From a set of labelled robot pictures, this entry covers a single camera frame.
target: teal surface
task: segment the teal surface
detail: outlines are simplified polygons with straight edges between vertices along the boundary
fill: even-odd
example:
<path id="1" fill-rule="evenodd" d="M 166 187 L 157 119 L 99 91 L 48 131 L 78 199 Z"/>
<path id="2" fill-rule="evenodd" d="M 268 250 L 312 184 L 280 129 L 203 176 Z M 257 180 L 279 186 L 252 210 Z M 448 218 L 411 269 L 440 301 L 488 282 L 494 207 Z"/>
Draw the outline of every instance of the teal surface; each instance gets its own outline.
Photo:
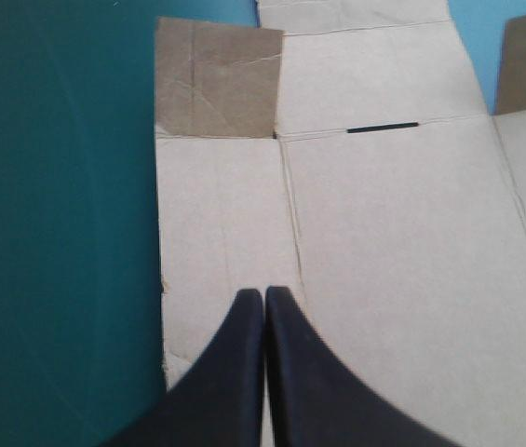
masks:
<path id="1" fill-rule="evenodd" d="M 0 446 L 89 446 L 160 372 L 155 16 L 251 0 L 0 1 Z"/>
<path id="2" fill-rule="evenodd" d="M 492 112 L 496 103 L 505 23 L 526 15 L 526 0 L 449 0 L 449 5 Z"/>

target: black line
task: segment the black line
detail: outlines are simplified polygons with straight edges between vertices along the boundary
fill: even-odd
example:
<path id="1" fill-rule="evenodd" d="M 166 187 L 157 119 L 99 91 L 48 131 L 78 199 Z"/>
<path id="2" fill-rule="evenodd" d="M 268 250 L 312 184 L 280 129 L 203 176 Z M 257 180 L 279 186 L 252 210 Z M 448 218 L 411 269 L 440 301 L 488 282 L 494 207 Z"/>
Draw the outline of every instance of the black line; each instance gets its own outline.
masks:
<path id="1" fill-rule="evenodd" d="M 347 133 L 377 132 L 379 130 L 417 128 L 418 126 L 420 126 L 420 123 L 384 124 L 382 126 L 368 126 L 366 128 L 352 128 L 352 129 L 348 129 Z"/>

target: blue surface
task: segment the blue surface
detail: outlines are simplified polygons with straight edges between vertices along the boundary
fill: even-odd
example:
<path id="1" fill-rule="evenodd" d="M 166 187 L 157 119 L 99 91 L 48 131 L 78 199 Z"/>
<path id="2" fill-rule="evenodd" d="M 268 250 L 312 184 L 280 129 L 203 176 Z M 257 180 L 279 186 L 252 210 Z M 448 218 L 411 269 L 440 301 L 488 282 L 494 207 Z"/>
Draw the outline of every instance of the blue surface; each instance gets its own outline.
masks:
<path id="1" fill-rule="evenodd" d="M 449 0 L 449 4 L 492 112 L 496 102 L 505 22 L 526 15 L 526 0 Z"/>
<path id="2" fill-rule="evenodd" d="M 0 1 L 0 446 L 89 446 L 163 392 L 155 16 L 252 0 Z"/>

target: teal floor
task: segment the teal floor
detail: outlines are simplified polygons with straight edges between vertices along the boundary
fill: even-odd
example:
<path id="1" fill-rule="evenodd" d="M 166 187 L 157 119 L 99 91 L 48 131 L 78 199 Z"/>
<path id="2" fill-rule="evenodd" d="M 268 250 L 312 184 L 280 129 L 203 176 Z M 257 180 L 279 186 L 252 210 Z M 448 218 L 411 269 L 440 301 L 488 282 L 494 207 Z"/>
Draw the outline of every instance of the teal floor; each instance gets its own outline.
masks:
<path id="1" fill-rule="evenodd" d="M 235 1 L 0 2 L 0 446 L 89 446 L 163 392 L 155 16 Z"/>

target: flattened cardboard box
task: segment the flattened cardboard box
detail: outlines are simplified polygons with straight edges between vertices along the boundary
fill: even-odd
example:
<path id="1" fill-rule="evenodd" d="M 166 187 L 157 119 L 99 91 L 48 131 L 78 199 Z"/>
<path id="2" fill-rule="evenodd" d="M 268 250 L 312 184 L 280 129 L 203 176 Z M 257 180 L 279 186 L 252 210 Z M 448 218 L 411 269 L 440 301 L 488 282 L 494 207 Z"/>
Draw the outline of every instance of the flattened cardboard box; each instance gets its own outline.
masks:
<path id="1" fill-rule="evenodd" d="M 275 30 L 159 19 L 157 134 L 271 137 L 282 35 Z"/>

